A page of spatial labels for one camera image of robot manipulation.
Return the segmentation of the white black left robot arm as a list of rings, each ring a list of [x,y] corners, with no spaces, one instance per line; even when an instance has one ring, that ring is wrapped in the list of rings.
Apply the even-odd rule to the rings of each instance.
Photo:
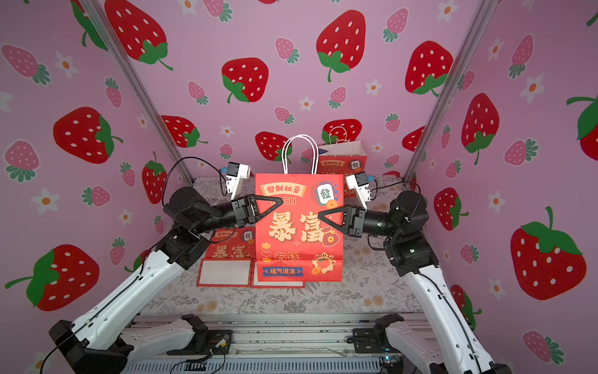
[[[156,355],[215,352],[207,326],[193,314],[140,332],[128,326],[154,296],[202,257],[211,244],[207,233],[256,224],[282,204],[280,197],[250,194],[211,206],[192,187],[177,190],[164,206],[174,225],[140,266],[88,313],[73,322],[61,320],[49,331],[73,372],[120,373]]]

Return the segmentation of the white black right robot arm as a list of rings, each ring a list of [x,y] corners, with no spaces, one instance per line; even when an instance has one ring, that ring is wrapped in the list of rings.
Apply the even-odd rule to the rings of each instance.
[[[375,322],[379,349],[403,354],[421,373],[510,371],[493,360],[459,310],[439,260],[422,234],[429,215],[420,193],[401,192],[386,212],[344,206],[321,211],[318,217],[344,235],[384,239],[381,251],[416,296],[436,340],[430,344],[402,316],[390,314]]]

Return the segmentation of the silver aluminium corner post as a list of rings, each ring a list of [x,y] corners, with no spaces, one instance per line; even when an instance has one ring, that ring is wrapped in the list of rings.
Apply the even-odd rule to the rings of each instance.
[[[161,143],[168,152],[171,160],[177,161],[182,158],[178,148],[168,132],[158,110],[148,95],[143,81],[134,69],[134,66],[129,60],[125,50],[118,41],[117,34],[112,30],[108,19],[104,13],[104,6],[102,1],[83,0],[81,1],[83,8],[87,11],[90,17],[90,22],[96,28],[96,31],[107,45],[108,51],[115,60],[117,67],[120,69],[124,78],[127,81],[132,93],[137,99],[143,113],[149,119],[154,132],[160,138]]]
[[[447,80],[443,84],[439,98],[434,104],[413,159],[403,176],[406,181],[409,182],[412,179],[413,174],[417,171],[419,163],[423,160],[424,152],[431,143],[434,133],[448,109],[449,102],[453,98],[458,80],[461,75],[465,73],[473,53],[475,53],[481,38],[484,36],[497,5],[497,0],[479,1],[472,20],[470,21],[470,25],[464,34],[459,51],[454,58],[453,67],[448,74]]]

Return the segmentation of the silver aluminium corner post left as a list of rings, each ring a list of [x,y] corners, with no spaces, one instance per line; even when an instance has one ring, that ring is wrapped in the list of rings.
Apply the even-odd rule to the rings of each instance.
[[[108,19],[104,13],[104,6],[102,1],[83,0],[81,1],[83,8],[87,11],[90,17],[90,22],[96,28],[96,31],[107,45],[108,51],[115,60],[117,67],[120,69],[124,78],[127,81],[132,93],[137,99],[143,113],[149,119],[154,132],[160,138],[161,143],[168,152],[171,160],[177,161],[182,158],[178,148],[168,132],[158,110],[148,95],[143,81],[134,69],[134,66],[129,60],[125,50],[118,41],[117,34],[112,30]]]

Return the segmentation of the red paper gift bag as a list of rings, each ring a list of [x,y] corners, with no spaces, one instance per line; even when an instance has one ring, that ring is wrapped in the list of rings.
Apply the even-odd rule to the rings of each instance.
[[[213,233],[202,259],[198,287],[248,288],[255,264],[255,229],[229,228]]]

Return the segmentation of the silver aluminium corner post right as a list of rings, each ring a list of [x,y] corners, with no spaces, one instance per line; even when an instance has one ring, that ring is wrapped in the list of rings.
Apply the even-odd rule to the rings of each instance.
[[[497,0],[479,1],[472,20],[470,21],[470,25],[464,34],[459,51],[454,58],[453,67],[448,74],[447,80],[443,84],[439,98],[434,104],[413,159],[403,176],[406,181],[409,182],[412,179],[413,174],[417,171],[419,163],[423,160],[424,152],[431,143],[434,133],[448,109],[449,102],[453,98],[458,80],[461,75],[465,73],[473,53],[475,53],[481,38],[484,36],[497,5]]]

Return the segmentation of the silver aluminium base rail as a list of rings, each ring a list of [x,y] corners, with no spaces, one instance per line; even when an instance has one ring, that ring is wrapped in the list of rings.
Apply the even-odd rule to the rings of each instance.
[[[482,373],[475,337],[442,341],[422,313],[201,316],[224,353],[162,355],[173,373]]]

